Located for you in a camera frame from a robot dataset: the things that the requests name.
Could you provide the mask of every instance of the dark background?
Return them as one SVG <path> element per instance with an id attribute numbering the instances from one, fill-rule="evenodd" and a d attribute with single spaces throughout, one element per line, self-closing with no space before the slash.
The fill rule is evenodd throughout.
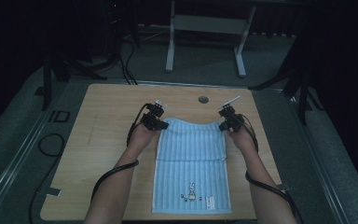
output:
<path id="1" fill-rule="evenodd" d="M 137 22 L 168 24 L 169 2 L 139 1 Z M 178 10 L 191 13 L 197 7 L 200 14 L 246 17 L 235 4 L 222 9 L 214 2 L 208 7 L 189 7 L 187 2 Z M 312 62 L 311 85 L 358 171 L 358 1 L 317 5 L 262 4 L 251 31 L 297 35 L 288 61 L 293 67 Z M 271 22 L 282 17 L 281 23 Z M 101 44 L 105 28 L 103 1 L 0 1 L 0 115 L 50 50 L 60 49 L 80 60 L 106 53 Z"/>

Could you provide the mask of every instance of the gray floor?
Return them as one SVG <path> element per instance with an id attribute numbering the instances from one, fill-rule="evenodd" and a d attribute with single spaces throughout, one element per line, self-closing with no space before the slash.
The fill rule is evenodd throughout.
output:
<path id="1" fill-rule="evenodd" d="M 245 88 L 275 76 L 292 43 L 293 39 L 285 37 L 250 36 L 242 54 L 248 76 L 240 78 L 231 42 L 224 41 L 222 47 L 211 42 L 194 43 L 188 38 L 178 38 L 173 71 L 166 73 L 167 36 L 162 35 L 141 42 L 141 48 L 131 57 L 129 69 L 145 84 L 168 82 Z M 130 45 L 123 47 L 124 59 L 130 51 Z M 99 73 L 109 77 L 106 83 L 123 83 L 118 66 Z M 41 112 L 42 98 L 34 96 L 35 89 L 42 85 L 39 70 L 30 76 L 0 118 L 0 180 L 6 180 L 6 186 L 11 185 L 7 191 L 0 189 L 5 196 L 0 201 L 0 223 L 28 222 L 28 208 L 34 192 L 54 162 L 38 151 L 37 142 L 49 133 L 60 133 L 67 139 L 92 82 L 95 81 L 79 76 L 74 76 L 69 83 L 54 82 L 52 105 L 48 111 Z M 316 109 L 307 112 L 308 126 L 300 125 L 296 118 L 296 103 L 277 91 L 284 84 L 285 80 L 269 90 L 254 92 L 283 183 L 292 188 L 306 223 L 358 223 L 358 175 L 334 126 L 325 112 Z M 52 110 L 70 112 L 69 121 L 48 122 Z M 46 144 L 51 150 L 60 148 L 58 141 Z M 10 162 L 21 153 L 24 158 L 22 167 L 16 169 L 17 173 L 7 173 L 10 178 L 2 178 Z M 39 211 L 52 175 L 34 200 L 34 223 L 45 223 L 40 219 Z"/>

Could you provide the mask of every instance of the person's left arm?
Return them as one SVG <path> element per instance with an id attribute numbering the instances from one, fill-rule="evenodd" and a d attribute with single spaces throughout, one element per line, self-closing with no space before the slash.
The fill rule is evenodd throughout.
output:
<path id="1" fill-rule="evenodd" d="M 127 149 L 115 167 L 135 162 L 157 132 L 141 124 L 134 129 Z M 134 167 L 107 177 L 98 188 L 89 206 L 84 223 L 121 223 L 130 196 Z"/>

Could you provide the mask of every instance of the human arm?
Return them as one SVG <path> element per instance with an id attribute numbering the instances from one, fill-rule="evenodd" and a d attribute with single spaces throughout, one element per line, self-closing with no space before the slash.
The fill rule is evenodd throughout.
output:
<path id="1" fill-rule="evenodd" d="M 141 124 L 133 130 L 126 150 L 115 167 L 135 162 L 149 145 L 156 131 L 149 131 Z M 130 196 L 134 167 L 107 177 L 96 191 L 84 223 L 121 223 Z"/>
<path id="2" fill-rule="evenodd" d="M 251 135 L 241 127 L 237 133 L 230 132 L 229 136 L 245 159 L 249 176 L 277 188 L 256 151 Z M 252 183 L 250 190 L 258 223 L 296 223 L 289 204 L 281 196 Z"/>

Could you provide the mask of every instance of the striped towel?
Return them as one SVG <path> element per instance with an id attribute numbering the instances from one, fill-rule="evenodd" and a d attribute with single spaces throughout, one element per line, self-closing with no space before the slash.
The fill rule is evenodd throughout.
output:
<path id="1" fill-rule="evenodd" d="M 219 122 L 165 119 L 153 189 L 153 213 L 231 213 L 225 137 Z"/>

